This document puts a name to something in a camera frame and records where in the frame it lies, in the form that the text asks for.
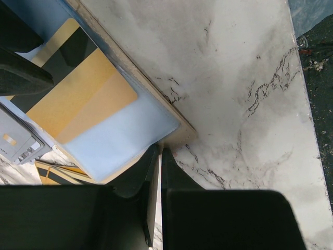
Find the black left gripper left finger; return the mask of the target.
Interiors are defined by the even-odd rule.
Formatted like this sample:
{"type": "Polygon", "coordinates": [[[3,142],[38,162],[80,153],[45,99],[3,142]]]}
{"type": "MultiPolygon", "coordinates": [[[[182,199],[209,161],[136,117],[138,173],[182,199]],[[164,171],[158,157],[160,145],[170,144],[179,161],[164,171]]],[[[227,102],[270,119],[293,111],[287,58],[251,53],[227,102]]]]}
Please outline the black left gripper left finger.
{"type": "Polygon", "coordinates": [[[1,186],[1,249],[149,249],[159,146],[105,185],[1,186]]]}

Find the gold card stack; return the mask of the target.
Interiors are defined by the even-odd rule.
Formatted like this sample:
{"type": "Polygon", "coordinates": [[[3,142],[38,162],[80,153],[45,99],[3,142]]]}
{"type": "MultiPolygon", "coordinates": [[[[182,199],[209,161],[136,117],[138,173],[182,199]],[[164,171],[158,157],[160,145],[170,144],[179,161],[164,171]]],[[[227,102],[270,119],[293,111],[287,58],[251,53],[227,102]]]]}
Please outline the gold card stack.
{"type": "Polygon", "coordinates": [[[36,169],[40,176],[41,183],[43,185],[82,185],[89,184],[83,180],[76,179],[64,171],[60,170],[60,168],[56,166],[52,166],[49,164],[45,164],[40,161],[35,162],[36,169]]]}

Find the silver VIP card stack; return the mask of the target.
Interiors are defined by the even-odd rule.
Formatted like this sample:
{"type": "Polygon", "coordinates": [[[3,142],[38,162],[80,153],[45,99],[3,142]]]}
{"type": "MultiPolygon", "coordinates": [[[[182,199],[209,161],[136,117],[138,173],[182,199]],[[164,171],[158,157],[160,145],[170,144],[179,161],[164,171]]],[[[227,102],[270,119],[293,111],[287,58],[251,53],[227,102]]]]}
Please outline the silver VIP card stack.
{"type": "Polygon", "coordinates": [[[26,121],[1,105],[1,155],[18,165],[34,161],[51,150],[26,121]]]}

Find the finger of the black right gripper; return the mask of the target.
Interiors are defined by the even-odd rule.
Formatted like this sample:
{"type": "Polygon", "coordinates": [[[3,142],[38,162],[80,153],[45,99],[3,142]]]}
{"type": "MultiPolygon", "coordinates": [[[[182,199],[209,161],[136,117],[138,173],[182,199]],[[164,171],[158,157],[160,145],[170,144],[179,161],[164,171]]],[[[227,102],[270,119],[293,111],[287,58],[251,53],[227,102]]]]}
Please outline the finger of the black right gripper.
{"type": "Polygon", "coordinates": [[[28,53],[43,43],[44,40],[1,1],[1,47],[28,53]]]}
{"type": "Polygon", "coordinates": [[[1,96],[37,94],[53,86],[53,76],[49,72],[1,48],[1,96]]]}

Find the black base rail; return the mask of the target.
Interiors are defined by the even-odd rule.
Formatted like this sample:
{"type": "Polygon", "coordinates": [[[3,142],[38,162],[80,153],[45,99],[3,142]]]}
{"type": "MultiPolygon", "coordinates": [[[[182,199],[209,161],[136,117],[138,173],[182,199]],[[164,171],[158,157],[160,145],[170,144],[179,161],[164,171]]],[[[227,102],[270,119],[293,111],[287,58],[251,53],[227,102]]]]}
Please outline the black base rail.
{"type": "Polygon", "coordinates": [[[332,1],[289,1],[289,8],[332,201],[332,1]]]}

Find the beige card holder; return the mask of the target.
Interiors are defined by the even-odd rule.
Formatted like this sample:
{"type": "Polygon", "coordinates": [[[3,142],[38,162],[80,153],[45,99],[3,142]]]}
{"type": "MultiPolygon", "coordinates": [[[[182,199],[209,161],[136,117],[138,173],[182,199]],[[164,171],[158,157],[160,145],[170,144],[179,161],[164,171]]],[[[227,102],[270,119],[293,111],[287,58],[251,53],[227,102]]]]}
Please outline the beige card holder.
{"type": "Polygon", "coordinates": [[[73,18],[138,95],[135,102],[65,144],[56,141],[11,103],[9,99],[14,96],[1,96],[1,105],[31,125],[51,147],[43,156],[60,151],[94,183],[105,184],[135,164],[151,145],[176,149],[195,138],[196,132],[189,122],[141,73],[80,1],[2,2],[44,40],[28,53],[14,53],[32,62],[64,22],[73,18]]]}

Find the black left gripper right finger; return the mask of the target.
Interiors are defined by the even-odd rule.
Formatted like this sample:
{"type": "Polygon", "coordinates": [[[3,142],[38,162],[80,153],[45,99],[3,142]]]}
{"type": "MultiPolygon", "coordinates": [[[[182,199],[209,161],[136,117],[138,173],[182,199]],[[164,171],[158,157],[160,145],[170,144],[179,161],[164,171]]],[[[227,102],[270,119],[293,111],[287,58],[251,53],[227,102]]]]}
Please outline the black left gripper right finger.
{"type": "Polygon", "coordinates": [[[206,190],[162,152],[164,249],[305,249],[286,198],[272,190],[206,190]]]}

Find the single gold card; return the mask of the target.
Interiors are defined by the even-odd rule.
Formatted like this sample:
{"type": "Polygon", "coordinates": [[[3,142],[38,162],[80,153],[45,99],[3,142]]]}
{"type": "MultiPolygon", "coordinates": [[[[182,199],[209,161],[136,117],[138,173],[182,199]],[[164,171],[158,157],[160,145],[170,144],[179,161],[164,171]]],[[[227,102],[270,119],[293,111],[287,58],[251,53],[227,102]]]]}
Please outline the single gold card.
{"type": "Polygon", "coordinates": [[[137,93],[73,19],[67,19],[32,59],[54,87],[9,100],[61,144],[135,102],[137,93]]]}

